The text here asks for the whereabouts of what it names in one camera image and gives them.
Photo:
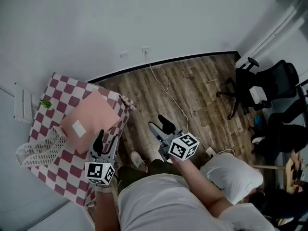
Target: dark shorts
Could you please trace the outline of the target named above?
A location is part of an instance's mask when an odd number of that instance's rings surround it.
[[[123,166],[118,170],[119,177],[119,185],[118,185],[118,193],[128,187],[130,184],[145,178],[150,175],[158,175],[158,174],[172,174],[181,176],[178,169],[173,166],[171,163],[163,162],[162,160],[156,159],[150,163],[148,172],[139,171],[137,169],[131,168],[129,166]]]

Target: wooden floor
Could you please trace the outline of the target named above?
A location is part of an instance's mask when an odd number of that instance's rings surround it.
[[[189,132],[216,152],[233,149],[238,158],[253,164],[252,134],[248,127],[253,125],[254,117],[260,113],[250,109],[251,113],[244,116],[239,107],[236,116],[227,120],[234,99],[216,97],[219,90],[233,91],[232,86],[225,82],[229,77],[235,80],[236,60],[233,54],[193,58],[156,66],[153,71],[187,115]],[[170,117],[186,132],[186,118],[156,82],[150,68],[111,77],[96,84],[120,92],[136,104],[137,111],[129,117],[119,148],[123,164],[129,164],[131,151],[139,152],[146,163],[161,158],[159,143],[148,129],[149,121],[159,124],[159,114]],[[200,144],[192,161],[199,167],[208,159],[205,148]]]

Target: office chair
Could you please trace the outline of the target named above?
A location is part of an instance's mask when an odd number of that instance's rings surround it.
[[[236,83],[230,77],[227,83],[231,83],[235,93],[219,91],[216,96],[221,94],[234,97],[236,99],[232,115],[228,116],[228,120],[235,116],[235,112],[241,103],[244,109],[244,115],[249,113],[248,108],[253,107],[254,110],[270,108],[271,101],[279,98],[291,98],[296,96],[295,86],[299,83],[299,78],[294,66],[280,60],[273,67],[254,74],[250,72],[253,66],[259,67],[259,63],[248,57],[250,65],[244,69],[245,65],[235,70]],[[253,86],[260,86],[267,97],[267,101],[255,104],[249,89]]]

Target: checkered tablecloth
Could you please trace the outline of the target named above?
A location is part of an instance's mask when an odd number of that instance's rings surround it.
[[[53,109],[47,110],[42,105],[38,106],[30,130],[29,142],[43,139],[49,129],[59,126],[62,119],[93,90],[98,90],[121,118],[115,127],[104,134],[103,150],[108,150],[113,137],[121,136],[130,112],[136,109],[132,100],[103,87],[56,73],[52,75],[42,97],[43,100],[51,101]],[[78,205],[85,206],[95,199],[94,188],[84,176],[87,158],[87,153],[79,154],[74,148],[66,147],[53,164],[29,169],[59,194]]]

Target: pink box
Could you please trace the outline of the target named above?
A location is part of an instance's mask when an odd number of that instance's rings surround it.
[[[93,137],[100,131],[108,131],[120,121],[120,117],[96,90],[81,100],[62,121],[61,127],[69,145],[81,154],[89,149]]]

